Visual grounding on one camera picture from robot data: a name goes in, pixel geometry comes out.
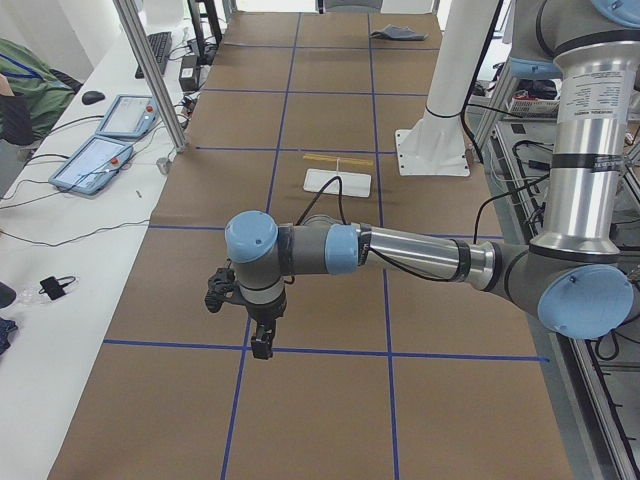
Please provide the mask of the grey towel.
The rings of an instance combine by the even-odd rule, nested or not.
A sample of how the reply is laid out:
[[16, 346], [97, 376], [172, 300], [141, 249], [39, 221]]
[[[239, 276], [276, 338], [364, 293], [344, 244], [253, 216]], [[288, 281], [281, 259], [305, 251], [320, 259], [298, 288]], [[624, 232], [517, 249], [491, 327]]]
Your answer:
[[425, 41], [428, 34], [414, 31], [410, 27], [400, 27], [388, 24], [385, 27], [374, 30], [369, 34], [371, 39], [391, 40], [391, 41]]

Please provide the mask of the white base towel rack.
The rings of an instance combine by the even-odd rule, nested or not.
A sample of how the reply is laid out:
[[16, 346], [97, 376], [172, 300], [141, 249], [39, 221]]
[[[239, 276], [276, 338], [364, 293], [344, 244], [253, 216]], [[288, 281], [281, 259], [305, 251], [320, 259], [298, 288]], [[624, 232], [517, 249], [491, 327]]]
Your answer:
[[373, 161], [356, 159], [344, 156], [323, 155], [318, 153], [305, 153], [306, 161], [328, 162], [333, 165], [331, 169], [309, 168], [306, 171], [303, 182], [303, 190], [318, 193], [325, 185], [325, 193], [368, 198], [371, 193], [372, 177], [369, 173], [357, 173], [345, 170], [347, 166], [372, 167]]

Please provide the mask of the lower blue teach pendant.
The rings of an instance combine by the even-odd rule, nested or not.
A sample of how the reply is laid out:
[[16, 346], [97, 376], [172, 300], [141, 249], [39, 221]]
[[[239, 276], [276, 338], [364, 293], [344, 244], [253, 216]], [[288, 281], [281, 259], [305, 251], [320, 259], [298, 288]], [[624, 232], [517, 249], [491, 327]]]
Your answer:
[[48, 182], [62, 192], [93, 196], [128, 163], [132, 154], [131, 143], [94, 135], [49, 177]]

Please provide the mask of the blue teach pendant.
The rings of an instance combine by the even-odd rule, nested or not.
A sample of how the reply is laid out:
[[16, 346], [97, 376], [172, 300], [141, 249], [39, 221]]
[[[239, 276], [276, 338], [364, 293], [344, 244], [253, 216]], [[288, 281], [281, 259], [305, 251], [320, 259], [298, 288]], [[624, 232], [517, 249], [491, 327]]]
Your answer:
[[156, 120], [157, 104], [152, 96], [117, 95], [102, 118], [96, 134], [116, 139], [139, 139]]
[[132, 154], [131, 143], [94, 135], [49, 177], [48, 182], [62, 192], [93, 196], [128, 163]]

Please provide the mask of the upper blue teach pendant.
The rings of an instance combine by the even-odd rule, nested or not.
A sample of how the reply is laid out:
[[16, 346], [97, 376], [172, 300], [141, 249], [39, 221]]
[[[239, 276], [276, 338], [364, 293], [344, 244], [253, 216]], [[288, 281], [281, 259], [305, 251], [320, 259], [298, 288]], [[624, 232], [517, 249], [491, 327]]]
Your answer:
[[116, 139], [139, 139], [156, 120], [157, 104], [152, 96], [117, 95], [102, 118], [96, 134]]

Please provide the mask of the black power adapter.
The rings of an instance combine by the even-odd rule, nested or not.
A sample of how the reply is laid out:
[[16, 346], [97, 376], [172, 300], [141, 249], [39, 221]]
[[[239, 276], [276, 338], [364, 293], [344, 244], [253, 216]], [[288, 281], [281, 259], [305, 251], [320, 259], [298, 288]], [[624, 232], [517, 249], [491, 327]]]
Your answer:
[[181, 58], [179, 84], [183, 92], [194, 92], [199, 88], [201, 66], [198, 63], [198, 56], [188, 54]]

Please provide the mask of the black computer mouse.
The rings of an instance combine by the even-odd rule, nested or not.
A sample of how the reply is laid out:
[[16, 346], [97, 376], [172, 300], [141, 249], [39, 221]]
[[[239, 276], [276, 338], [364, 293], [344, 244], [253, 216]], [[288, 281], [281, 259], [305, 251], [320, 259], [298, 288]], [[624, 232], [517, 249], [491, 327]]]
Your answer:
[[89, 106], [103, 101], [106, 98], [105, 94], [100, 91], [90, 90], [86, 91], [82, 97], [81, 102], [83, 105]]

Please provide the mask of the black keyboard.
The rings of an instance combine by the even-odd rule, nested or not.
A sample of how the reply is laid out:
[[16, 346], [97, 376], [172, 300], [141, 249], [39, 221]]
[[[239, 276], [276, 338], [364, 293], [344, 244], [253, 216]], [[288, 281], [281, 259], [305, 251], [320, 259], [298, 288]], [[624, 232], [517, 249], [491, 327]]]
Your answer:
[[147, 36], [152, 56], [158, 64], [160, 74], [166, 72], [172, 47], [172, 33], [169, 31], [152, 33]]

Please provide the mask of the person in green jacket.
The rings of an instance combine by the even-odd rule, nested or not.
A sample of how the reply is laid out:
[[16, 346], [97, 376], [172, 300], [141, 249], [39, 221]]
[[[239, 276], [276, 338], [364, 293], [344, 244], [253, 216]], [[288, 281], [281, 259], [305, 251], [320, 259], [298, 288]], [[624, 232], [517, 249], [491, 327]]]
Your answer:
[[27, 47], [1, 39], [1, 139], [28, 146], [46, 137], [76, 92]]

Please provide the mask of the white plastic basket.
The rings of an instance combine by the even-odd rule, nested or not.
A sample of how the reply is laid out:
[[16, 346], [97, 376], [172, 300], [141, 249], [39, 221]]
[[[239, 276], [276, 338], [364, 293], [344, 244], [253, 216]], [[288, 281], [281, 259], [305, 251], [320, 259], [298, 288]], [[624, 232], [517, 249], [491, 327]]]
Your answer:
[[509, 114], [521, 118], [556, 118], [558, 111], [558, 100], [514, 96], [508, 104]]

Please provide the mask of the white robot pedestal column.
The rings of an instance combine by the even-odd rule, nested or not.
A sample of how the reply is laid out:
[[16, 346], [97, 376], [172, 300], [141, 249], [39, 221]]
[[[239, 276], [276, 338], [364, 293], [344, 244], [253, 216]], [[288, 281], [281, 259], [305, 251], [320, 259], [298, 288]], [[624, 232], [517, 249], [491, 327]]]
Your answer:
[[498, 0], [456, 0], [451, 4], [423, 117], [413, 128], [395, 132], [400, 175], [470, 175], [463, 109], [501, 8]]

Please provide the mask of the aluminium frame post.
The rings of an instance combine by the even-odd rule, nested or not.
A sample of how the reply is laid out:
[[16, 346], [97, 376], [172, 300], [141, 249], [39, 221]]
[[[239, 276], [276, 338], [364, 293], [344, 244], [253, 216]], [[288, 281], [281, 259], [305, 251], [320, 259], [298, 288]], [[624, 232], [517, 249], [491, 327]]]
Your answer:
[[187, 146], [186, 137], [177, 119], [169, 92], [139, 18], [135, 2], [132, 0], [113, 0], [113, 4], [134, 57], [141, 67], [144, 79], [156, 100], [157, 109], [173, 146], [177, 153], [182, 153]]

